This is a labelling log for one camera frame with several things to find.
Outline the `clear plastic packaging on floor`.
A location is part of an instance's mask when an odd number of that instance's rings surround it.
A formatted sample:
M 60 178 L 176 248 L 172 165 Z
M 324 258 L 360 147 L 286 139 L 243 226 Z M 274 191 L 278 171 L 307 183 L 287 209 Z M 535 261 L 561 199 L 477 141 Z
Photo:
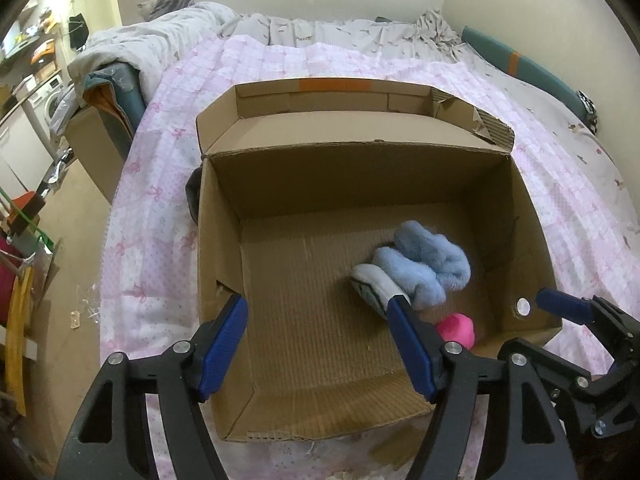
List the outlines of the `clear plastic packaging on floor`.
M 70 328 L 78 330 L 85 322 L 100 324 L 100 290 L 98 284 L 76 286 L 76 302 L 70 310 Z

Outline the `white washing machine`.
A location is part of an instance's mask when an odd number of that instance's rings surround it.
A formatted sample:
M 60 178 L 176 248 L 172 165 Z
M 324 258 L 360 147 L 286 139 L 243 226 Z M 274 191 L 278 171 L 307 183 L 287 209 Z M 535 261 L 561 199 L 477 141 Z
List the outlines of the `white washing machine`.
M 53 151 L 58 146 L 58 142 L 51 138 L 50 121 L 64 89 L 65 84 L 58 70 L 35 88 L 24 104 L 25 114 L 32 128 L 49 151 Z

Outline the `pink bow patterned bedspread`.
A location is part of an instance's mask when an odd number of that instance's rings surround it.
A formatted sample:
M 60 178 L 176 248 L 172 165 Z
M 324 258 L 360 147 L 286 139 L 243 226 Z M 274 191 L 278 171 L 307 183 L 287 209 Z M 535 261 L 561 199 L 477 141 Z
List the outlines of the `pink bow patterned bedspread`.
M 594 374 L 588 330 L 518 300 L 542 286 L 639 310 L 639 227 L 617 219 L 546 125 L 463 64 L 203 40 L 162 78 L 134 136 L 103 249 L 103 354 L 150 356 L 232 294 L 250 307 L 208 432 L 235 479 L 406 469 L 430 408 L 352 267 L 416 219 L 471 281 L 445 312 L 480 354 L 514 336 Z

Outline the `black hanging garment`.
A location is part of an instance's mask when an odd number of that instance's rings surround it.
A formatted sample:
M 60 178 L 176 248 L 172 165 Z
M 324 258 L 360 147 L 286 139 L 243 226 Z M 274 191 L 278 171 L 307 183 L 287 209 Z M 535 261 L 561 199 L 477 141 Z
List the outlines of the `black hanging garment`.
M 85 17 L 81 13 L 72 15 L 67 24 L 70 48 L 76 52 L 81 51 L 89 38 L 89 27 Z

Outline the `grey tabby cat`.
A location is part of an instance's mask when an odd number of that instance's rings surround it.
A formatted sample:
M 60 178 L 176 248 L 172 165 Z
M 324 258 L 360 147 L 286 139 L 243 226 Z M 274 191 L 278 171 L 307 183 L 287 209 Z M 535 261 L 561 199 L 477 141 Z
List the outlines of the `grey tabby cat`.
M 194 0 L 146 0 L 137 4 L 143 21 L 153 21 L 160 16 L 192 6 Z

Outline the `bright pink sock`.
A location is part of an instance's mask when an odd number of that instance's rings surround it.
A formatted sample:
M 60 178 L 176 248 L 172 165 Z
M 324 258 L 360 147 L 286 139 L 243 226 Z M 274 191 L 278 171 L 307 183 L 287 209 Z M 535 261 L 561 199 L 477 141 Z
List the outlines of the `bright pink sock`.
M 471 350 L 475 344 L 475 330 L 472 318 L 465 314 L 454 312 L 436 325 L 437 333 L 443 341 L 454 341 L 463 348 Z

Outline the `teal pillow with orange stripe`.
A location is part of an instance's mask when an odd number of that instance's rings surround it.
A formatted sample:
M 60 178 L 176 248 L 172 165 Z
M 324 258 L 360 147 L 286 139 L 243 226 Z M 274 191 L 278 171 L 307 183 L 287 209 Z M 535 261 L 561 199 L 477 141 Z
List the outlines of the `teal pillow with orange stripe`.
M 498 70 L 561 101 L 593 134 L 597 133 L 596 106 L 584 92 L 574 90 L 544 66 L 470 26 L 465 26 L 462 30 L 461 40 Z

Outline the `open cardboard box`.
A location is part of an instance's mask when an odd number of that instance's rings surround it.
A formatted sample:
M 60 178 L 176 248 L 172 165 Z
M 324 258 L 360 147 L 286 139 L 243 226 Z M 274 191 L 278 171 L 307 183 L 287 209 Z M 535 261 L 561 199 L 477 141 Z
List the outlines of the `open cardboard box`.
M 349 279 L 407 220 L 471 263 L 430 320 L 469 315 L 480 356 L 559 331 L 544 311 L 515 313 L 555 279 L 513 130 L 487 105 L 420 84 L 290 79 L 238 84 L 195 123 L 201 317 L 235 294 L 248 305 L 210 401 L 221 439 L 319 440 L 428 412 Z

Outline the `dark striped garment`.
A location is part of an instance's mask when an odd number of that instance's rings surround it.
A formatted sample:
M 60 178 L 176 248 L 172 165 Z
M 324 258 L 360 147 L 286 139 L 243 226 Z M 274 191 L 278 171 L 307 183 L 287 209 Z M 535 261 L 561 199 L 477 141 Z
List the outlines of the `dark striped garment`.
M 186 202 L 188 203 L 190 216 L 195 224 L 198 224 L 198 216 L 200 215 L 202 170 L 203 166 L 194 169 L 186 181 Z

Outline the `grey white crumpled duvet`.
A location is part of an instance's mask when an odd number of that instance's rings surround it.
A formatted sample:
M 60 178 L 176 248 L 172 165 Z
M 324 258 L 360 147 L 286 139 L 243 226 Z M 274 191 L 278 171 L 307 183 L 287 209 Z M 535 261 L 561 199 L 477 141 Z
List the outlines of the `grey white crumpled duvet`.
M 92 34 L 85 50 L 67 66 L 78 96 L 84 80 L 115 62 L 139 72 L 143 101 L 150 102 L 163 73 L 208 36 L 251 36 L 266 46 L 303 48 L 320 42 L 382 58 L 420 58 L 456 62 L 461 37 L 437 11 L 427 10 L 413 23 L 307 21 L 260 13 L 239 14 L 221 3 L 202 1 L 150 22 L 114 27 Z

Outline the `light blue fluffy socks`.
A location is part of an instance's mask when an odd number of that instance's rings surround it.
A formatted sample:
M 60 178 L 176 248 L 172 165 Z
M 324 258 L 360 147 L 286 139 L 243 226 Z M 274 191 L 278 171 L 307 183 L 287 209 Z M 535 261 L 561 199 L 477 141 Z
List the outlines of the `light blue fluffy socks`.
M 448 292 L 469 284 L 471 274 L 460 246 L 409 220 L 398 226 L 389 245 L 375 248 L 369 262 L 352 268 L 350 282 L 364 302 L 386 318 L 394 297 L 404 298 L 417 311 L 439 307 Z

